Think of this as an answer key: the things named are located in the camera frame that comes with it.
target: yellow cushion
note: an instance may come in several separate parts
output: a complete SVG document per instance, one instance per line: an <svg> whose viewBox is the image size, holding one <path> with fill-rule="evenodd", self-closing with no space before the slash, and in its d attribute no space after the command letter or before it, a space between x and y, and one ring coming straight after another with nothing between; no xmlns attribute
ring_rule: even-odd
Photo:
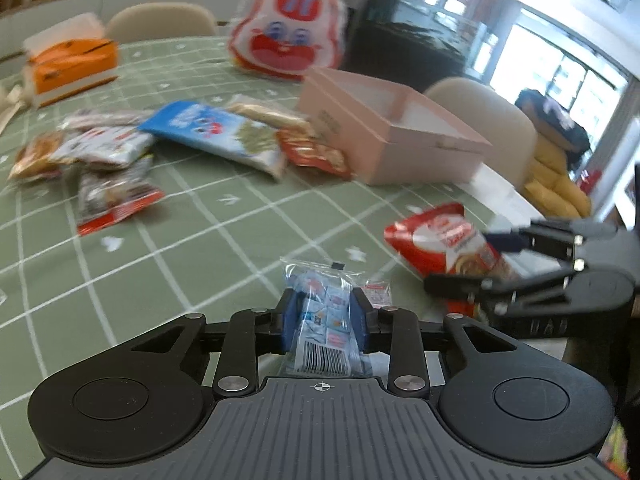
<svg viewBox="0 0 640 480"><path fill-rule="evenodd" d="M580 218L580 213L572 204L537 180L525 184L522 195L544 216Z"/></svg>
<svg viewBox="0 0 640 480"><path fill-rule="evenodd" d="M531 161L531 175L534 180L537 180L544 187L553 189L556 182L560 179L561 175L556 173L551 168L546 167L538 160Z"/></svg>
<svg viewBox="0 0 640 480"><path fill-rule="evenodd" d="M535 159L556 173L566 173L566 153L550 140L538 134Z"/></svg>
<svg viewBox="0 0 640 480"><path fill-rule="evenodd" d="M582 218L591 215L591 199L576 186L567 175L563 175L552 188L558 195L569 201L580 213Z"/></svg>

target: cardboard box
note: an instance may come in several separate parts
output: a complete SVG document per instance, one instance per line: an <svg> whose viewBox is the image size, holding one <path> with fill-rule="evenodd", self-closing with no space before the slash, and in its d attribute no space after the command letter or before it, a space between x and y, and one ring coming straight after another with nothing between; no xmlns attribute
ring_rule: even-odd
<svg viewBox="0 0 640 480"><path fill-rule="evenodd" d="M80 14L24 40L24 91L35 107L116 79L118 46L92 13Z"/></svg>
<svg viewBox="0 0 640 480"><path fill-rule="evenodd" d="M419 92L350 72L309 70L298 109L366 184L469 182L492 150Z"/></svg>

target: beige chair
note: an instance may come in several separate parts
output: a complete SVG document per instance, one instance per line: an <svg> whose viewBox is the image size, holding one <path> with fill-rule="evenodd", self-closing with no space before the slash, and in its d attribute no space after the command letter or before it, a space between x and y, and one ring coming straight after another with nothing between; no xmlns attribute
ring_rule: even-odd
<svg viewBox="0 0 640 480"><path fill-rule="evenodd" d="M211 12L193 4L140 4L124 9L107 24L107 38L118 43L187 36L217 36Z"/></svg>
<svg viewBox="0 0 640 480"><path fill-rule="evenodd" d="M424 93L494 146L485 163L516 189L526 182L538 133L529 118L488 86L450 77Z"/></svg>

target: open pink box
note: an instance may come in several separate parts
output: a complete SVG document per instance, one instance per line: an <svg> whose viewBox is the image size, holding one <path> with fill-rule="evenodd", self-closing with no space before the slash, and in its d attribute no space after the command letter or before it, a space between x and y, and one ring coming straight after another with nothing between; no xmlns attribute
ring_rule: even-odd
<svg viewBox="0 0 640 480"><path fill-rule="evenodd" d="M468 182L492 150L412 88L350 72L309 70L298 109L366 184Z"/></svg>

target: cartoon eye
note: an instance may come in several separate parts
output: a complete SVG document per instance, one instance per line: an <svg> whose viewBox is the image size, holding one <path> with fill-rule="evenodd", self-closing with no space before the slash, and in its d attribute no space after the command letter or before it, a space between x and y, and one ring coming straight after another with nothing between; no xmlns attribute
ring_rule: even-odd
<svg viewBox="0 0 640 480"><path fill-rule="evenodd" d="M282 22L271 22L264 29L264 35L275 41L284 40L287 35L287 27Z"/></svg>
<svg viewBox="0 0 640 480"><path fill-rule="evenodd" d="M294 45L308 45L311 43L311 33L306 28L297 28L291 36Z"/></svg>

